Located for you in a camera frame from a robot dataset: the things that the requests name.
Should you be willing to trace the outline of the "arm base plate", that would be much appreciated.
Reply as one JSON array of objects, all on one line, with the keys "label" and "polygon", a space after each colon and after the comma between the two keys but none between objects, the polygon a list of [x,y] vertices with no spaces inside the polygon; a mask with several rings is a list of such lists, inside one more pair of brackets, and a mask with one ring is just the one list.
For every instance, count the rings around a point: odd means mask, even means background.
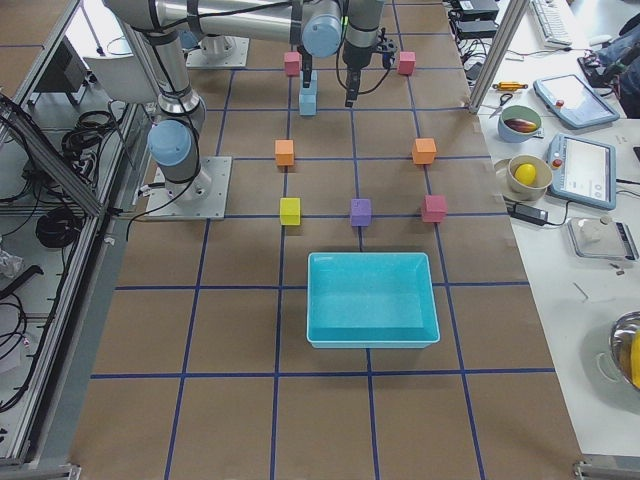
[{"label": "arm base plate", "polygon": [[204,37],[186,57],[189,69],[227,70],[245,68],[249,51],[248,38],[233,36]]},{"label": "arm base plate", "polygon": [[166,221],[223,220],[232,170],[230,156],[200,158],[200,173],[186,185],[169,182],[148,196],[147,214]]}]

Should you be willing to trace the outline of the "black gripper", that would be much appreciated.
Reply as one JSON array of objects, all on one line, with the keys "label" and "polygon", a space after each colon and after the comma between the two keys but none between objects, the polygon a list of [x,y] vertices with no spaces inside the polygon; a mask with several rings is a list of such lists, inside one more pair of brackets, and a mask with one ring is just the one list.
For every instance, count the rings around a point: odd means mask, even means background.
[{"label": "black gripper", "polygon": [[301,55],[301,76],[304,75],[305,81],[308,82],[313,70],[313,56],[304,45],[299,45],[297,51]]},{"label": "black gripper", "polygon": [[345,80],[346,107],[353,107],[357,101],[361,83],[361,70],[370,64],[374,51],[375,47],[373,45],[360,47],[353,45],[351,42],[344,44],[342,60],[347,67]]}]

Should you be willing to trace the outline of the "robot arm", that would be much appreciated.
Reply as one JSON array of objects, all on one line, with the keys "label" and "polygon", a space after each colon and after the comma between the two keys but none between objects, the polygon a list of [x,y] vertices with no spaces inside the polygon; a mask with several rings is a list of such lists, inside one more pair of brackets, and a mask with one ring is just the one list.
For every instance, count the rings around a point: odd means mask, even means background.
[{"label": "robot arm", "polygon": [[361,72],[375,54],[386,55],[380,31],[381,1],[107,1],[123,24],[139,33],[159,88],[158,103],[168,120],[190,126],[205,115],[199,94],[187,73],[179,33],[233,36],[279,41],[302,55],[304,80],[310,80],[312,61],[341,54],[347,68],[345,105],[359,96]]},{"label": "robot arm", "polygon": [[[248,60],[250,40],[233,36],[204,36],[183,32],[181,42],[188,69],[227,70],[245,68]],[[302,87],[312,89],[317,82],[312,57],[298,50],[286,51],[283,56],[285,74],[299,76]]]}]

